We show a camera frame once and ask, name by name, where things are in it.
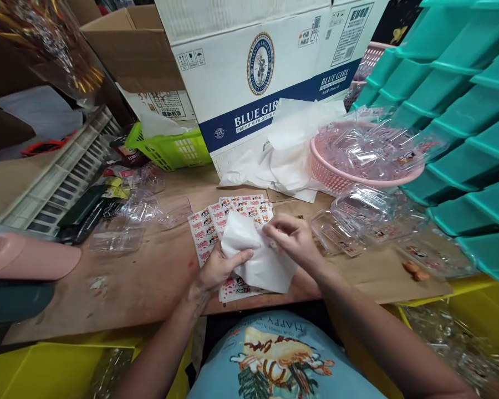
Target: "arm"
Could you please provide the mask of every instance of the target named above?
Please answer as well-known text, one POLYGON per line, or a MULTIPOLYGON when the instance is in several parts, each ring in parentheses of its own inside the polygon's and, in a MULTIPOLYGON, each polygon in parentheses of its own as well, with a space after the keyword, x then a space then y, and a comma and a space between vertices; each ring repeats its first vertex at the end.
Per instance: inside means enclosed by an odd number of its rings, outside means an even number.
POLYGON ((253 251, 246 249, 227 259, 222 253, 221 243, 216 244, 172 315, 133 362, 115 399, 160 399, 168 395, 189 338, 209 296, 236 266, 252 256, 253 251))
POLYGON ((361 343, 405 397, 478 398, 416 334, 326 267, 306 222, 279 214, 263 230, 338 306, 361 343))

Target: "person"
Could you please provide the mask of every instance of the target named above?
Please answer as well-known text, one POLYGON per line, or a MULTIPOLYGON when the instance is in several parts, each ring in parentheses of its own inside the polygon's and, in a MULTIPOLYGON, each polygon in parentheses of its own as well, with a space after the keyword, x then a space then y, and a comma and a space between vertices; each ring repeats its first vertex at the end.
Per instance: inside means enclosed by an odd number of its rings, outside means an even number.
MULTIPOLYGON (((410 329, 326 266, 308 224, 279 214, 263 227, 318 283, 357 337, 406 398, 478 398, 410 329)), ((172 315, 131 365, 116 399, 168 394, 192 330, 211 293, 250 249, 226 258, 218 242, 172 315)), ((268 311, 243 319, 211 351, 187 398, 383 398, 342 347, 293 313, 268 311)))

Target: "small orange object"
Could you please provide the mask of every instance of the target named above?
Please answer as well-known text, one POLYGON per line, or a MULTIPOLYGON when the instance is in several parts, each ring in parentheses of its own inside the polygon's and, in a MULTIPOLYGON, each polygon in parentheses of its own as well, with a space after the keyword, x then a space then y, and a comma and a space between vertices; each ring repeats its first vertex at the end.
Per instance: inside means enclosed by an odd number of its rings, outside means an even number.
POLYGON ((414 280, 417 282, 420 281, 427 281, 431 278, 431 276, 428 275, 428 273, 422 272, 421 270, 419 272, 414 273, 414 280))
POLYGON ((417 264, 415 264, 414 262, 412 262, 410 260, 407 263, 402 263, 402 265, 405 268, 405 270, 407 272, 409 272, 410 274, 417 273, 421 270, 417 264))

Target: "white plastic crate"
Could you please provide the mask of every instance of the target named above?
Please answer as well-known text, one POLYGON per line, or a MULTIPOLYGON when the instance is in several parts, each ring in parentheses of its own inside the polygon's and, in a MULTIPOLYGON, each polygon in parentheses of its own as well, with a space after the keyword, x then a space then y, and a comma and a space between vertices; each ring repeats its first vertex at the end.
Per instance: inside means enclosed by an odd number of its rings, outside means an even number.
POLYGON ((109 108, 99 107, 54 162, 0 215, 0 224, 55 236, 57 223, 88 188, 108 154, 108 142, 119 131, 109 108))

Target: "circular emblem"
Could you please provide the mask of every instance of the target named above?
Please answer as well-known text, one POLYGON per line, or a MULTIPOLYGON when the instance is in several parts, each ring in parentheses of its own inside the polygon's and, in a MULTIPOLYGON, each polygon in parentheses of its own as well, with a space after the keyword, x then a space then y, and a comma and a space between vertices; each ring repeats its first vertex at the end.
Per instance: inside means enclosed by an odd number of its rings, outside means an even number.
POLYGON ((215 130, 215 137, 217 139, 221 139, 224 136, 224 134, 225 134, 225 132, 221 127, 219 127, 218 129, 215 130))
POLYGON ((253 41, 248 56, 248 83, 255 95, 263 94, 272 80, 273 43, 267 33, 260 33, 253 41))

